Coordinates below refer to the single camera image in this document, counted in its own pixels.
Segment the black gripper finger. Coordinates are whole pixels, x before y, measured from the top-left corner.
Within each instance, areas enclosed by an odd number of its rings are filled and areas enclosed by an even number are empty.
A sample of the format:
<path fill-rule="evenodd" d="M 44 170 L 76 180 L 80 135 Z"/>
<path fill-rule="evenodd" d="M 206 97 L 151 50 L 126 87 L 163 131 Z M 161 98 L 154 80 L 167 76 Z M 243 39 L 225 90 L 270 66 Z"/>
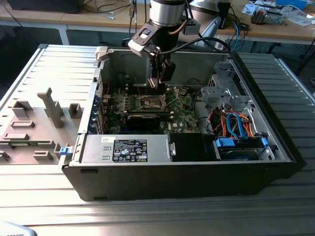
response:
<path fill-rule="evenodd" d="M 172 79 L 173 73 L 176 69 L 176 64 L 170 60 L 165 60 L 162 63 L 161 71 L 160 71 L 160 83 L 164 83 L 170 81 Z"/>
<path fill-rule="evenodd" d="M 150 53 L 151 78 L 159 79 L 159 54 Z"/>

